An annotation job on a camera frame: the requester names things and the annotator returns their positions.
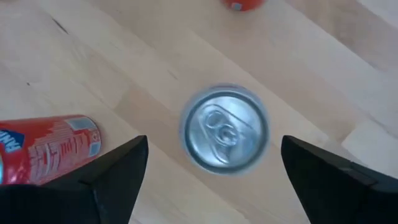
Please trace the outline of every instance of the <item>black object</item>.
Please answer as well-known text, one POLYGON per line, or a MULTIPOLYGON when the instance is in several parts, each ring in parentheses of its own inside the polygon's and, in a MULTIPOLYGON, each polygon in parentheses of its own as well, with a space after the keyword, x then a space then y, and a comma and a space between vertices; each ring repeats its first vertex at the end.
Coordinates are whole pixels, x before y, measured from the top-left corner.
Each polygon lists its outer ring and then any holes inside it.
POLYGON ((139 136, 44 186, 2 186, 0 223, 127 224, 147 158, 139 136))
POLYGON ((282 159, 311 224, 398 223, 398 180, 292 136, 282 159))

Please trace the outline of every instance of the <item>wood plank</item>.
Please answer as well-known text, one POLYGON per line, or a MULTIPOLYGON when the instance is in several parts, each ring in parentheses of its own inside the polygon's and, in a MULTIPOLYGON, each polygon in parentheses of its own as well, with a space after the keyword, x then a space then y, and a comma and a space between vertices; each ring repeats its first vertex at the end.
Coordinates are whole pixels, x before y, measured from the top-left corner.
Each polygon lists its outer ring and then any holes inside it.
POLYGON ((369 10, 398 28, 398 2, 395 0, 358 0, 369 10))
POLYGON ((267 105, 272 117, 272 136, 274 136, 273 140, 276 145, 280 144, 284 134, 296 135, 319 146, 328 139, 324 133, 308 122, 301 114, 189 30, 173 46, 173 53, 179 56, 165 59, 172 63, 172 66, 174 66, 172 67, 169 63, 161 60, 162 58, 155 54, 154 49, 128 30, 123 29, 107 14, 95 10, 90 4, 79 0, 71 0, 67 3, 64 1, 47 2, 47 0, 40 2, 51 15, 56 15, 58 21, 71 33, 121 68, 124 73, 129 74, 134 82, 138 83, 140 87, 148 91, 174 114, 180 114, 190 96, 202 88, 216 83, 238 83, 257 93, 267 105), (89 22, 93 27, 98 27, 98 30, 86 31, 84 24, 89 22), (118 36, 116 30, 124 30, 124 35, 118 36), (123 46, 116 50, 125 55, 124 59, 120 58, 122 54, 110 53, 110 50, 115 51, 115 48, 108 48, 109 41, 105 37, 109 37, 117 45, 123 46), (136 49, 149 52, 148 55, 151 56, 140 58, 141 54, 135 54, 136 49), (150 61, 157 67, 156 70, 153 70, 154 66, 148 62, 135 62, 136 58, 150 61), (132 64, 136 64, 138 68, 131 67, 132 64), (130 74, 131 71, 136 70, 141 70, 142 73, 130 74))
POLYGON ((304 63, 388 131, 398 133, 398 104, 391 99, 396 95, 395 78, 380 74, 283 1, 270 0, 262 15, 266 15, 263 27, 279 50, 304 63))
POLYGON ((370 169, 398 178, 398 139, 374 121, 365 121, 343 141, 343 147, 370 169))
POLYGON ((206 0, 200 4, 180 0, 167 3, 153 0, 89 2, 156 49, 162 58, 179 70, 178 78, 192 75, 197 79, 195 83, 203 85, 209 76, 218 76, 221 72, 212 72, 209 67, 221 64, 219 60, 213 57, 208 60, 213 64, 204 64, 205 57, 200 57, 202 48, 212 49, 222 53, 217 52, 219 58, 227 56, 238 65, 227 63, 224 67, 244 69, 332 138, 343 140, 361 121, 361 112, 338 90, 287 52, 274 47, 267 31, 259 29, 263 25, 257 14, 232 14, 217 1, 206 0), (192 21, 180 19, 188 17, 188 14, 194 18, 192 21), (193 27, 195 32, 192 34, 186 27, 193 27), (198 33, 203 39, 191 37, 198 33), (192 52, 197 54, 196 58, 188 55, 192 52))
POLYGON ((398 71, 396 27, 357 0, 286 1, 372 67, 395 78, 398 71))
POLYGON ((49 100, 41 98, 29 82, 15 77, 1 62, 0 71, 0 120, 51 116, 57 113, 58 109, 49 100))
POLYGON ((129 224, 142 224, 142 223, 138 221, 136 218, 134 218, 134 215, 131 215, 129 224))
POLYGON ((175 131, 179 117, 138 86, 131 88, 115 111, 250 222, 300 223, 306 219, 282 165, 280 149, 274 145, 252 172, 242 177, 220 177, 203 172, 190 162, 175 131))
MULTIPOLYGON (((139 135, 138 131, 116 116, 109 108, 112 103, 118 102, 118 95, 107 93, 109 90, 98 92, 90 89, 97 87, 100 90, 104 87, 103 84, 111 77, 104 77, 103 74, 96 72, 112 72, 111 65, 101 57, 93 55, 95 53, 92 50, 77 42, 73 37, 63 38, 58 35, 56 33, 58 30, 49 15, 39 8, 27 1, 18 4, 21 5, 15 5, 15 10, 18 9, 18 13, 23 16, 10 18, 8 22, 11 22, 10 29, 12 29, 2 34, 17 35, 25 29, 29 36, 2 39, 3 50, 0 56, 1 61, 6 62, 6 65, 0 63, 2 71, 0 90, 4 90, 4 94, 10 94, 11 88, 5 87, 11 85, 15 88, 15 93, 31 97, 25 99, 29 101, 26 105, 19 103, 18 108, 10 107, 2 110, 2 115, 9 118, 10 114, 14 113, 11 110, 16 112, 26 110, 33 116, 35 109, 38 114, 46 111, 48 116, 69 113, 86 114, 97 122, 101 130, 102 153, 139 135), (30 44, 13 45, 12 41, 30 44), (73 54, 75 47, 80 50, 78 55, 73 54), (39 54, 40 58, 32 58, 32 54, 39 54), (84 82, 95 81, 94 79, 99 82, 84 85, 84 82)), ((115 83, 123 80, 124 77, 118 72, 113 72, 112 75, 115 75, 113 76, 115 83)), ((8 100, 10 99, 2 98, 1 103, 8 103, 8 100)), ((27 115, 17 114, 16 118, 27 115)), ((201 223, 202 219, 199 217, 204 216, 218 223, 247 223, 239 212, 231 208, 194 176, 176 165, 159 148, 151 142, 149 144, 150 159, 143 185, 144 190, 140 193, 135 210, 137 220, 140 222, 144 220, 145 223, 158 223, 161 220, 165 220, 163 223, 166 221, 201 223)))

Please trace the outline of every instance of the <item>can rim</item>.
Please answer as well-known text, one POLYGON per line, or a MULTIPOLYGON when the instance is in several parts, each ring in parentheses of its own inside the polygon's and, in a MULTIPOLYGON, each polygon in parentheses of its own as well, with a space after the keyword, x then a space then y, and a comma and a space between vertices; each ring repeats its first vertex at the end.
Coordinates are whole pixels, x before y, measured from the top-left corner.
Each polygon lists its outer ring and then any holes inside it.
POLYGON ((200 91, 194 95, 189 103, 184 107, 183 113, 180 118, 180 141, 183 145, 185 152, 190 157, 191 161, 201 169, 217 175, 242 175, 252 170, 262 159, 271 143, 270 131, 269 131, 269 116, 260 98, 254 93, 247 90, 246 88, 236 84, 221 84, 214 85, 205 90, 200 91), (215 167, 207 164, 199 156, 192 151, 193 146, 189 144, 188 130, 189 121, 193 118, 193 115, 197 108, 199 108, 204 102, 210 98, 219 96, 233 96, 237 97, 246 103, 250 104, 252 108, 258 113, 261 120, 261 126, 264 130, 264 137, 261 138, 260 148, 257 150, 255 155, 250 158, 245 164, 236 167, 215 167))

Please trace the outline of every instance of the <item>pull tab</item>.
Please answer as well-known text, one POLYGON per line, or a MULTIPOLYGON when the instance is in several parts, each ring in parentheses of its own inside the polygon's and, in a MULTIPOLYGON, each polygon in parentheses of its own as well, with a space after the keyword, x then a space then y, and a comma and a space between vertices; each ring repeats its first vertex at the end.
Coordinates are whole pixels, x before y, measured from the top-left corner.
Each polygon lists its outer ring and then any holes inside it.
POLYGON ((228 121, 220 111, 213 110, 205 119, 207 133, 215 140, 213 153, 216 158, 227 164, 233 147, 239 142, 238 130, 228 121))

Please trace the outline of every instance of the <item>can label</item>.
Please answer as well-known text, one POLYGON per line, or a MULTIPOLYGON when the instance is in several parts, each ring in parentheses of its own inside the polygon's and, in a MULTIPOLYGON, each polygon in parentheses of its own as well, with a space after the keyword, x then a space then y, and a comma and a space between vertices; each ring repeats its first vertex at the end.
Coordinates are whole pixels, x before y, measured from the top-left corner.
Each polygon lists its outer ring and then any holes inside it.
POLYGON ((3 144, 6 153, 19 150, 24 145, 25 136, 9 130, 0 130, 0 143, 3 144))
POLYGON ((44 184, 92 161, 100 149, 100 132, 85 116, 1 121, 2 183, 44 184))

